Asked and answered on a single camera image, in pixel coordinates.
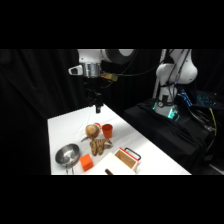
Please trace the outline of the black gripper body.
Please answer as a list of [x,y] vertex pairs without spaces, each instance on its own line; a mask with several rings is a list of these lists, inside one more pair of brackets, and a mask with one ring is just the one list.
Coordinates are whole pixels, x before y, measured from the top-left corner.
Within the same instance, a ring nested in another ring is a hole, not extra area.
[[101,107],[103,105],[103,97],[100,91],[100,80],[98,78],[85,78],[84,88],[88,104]]

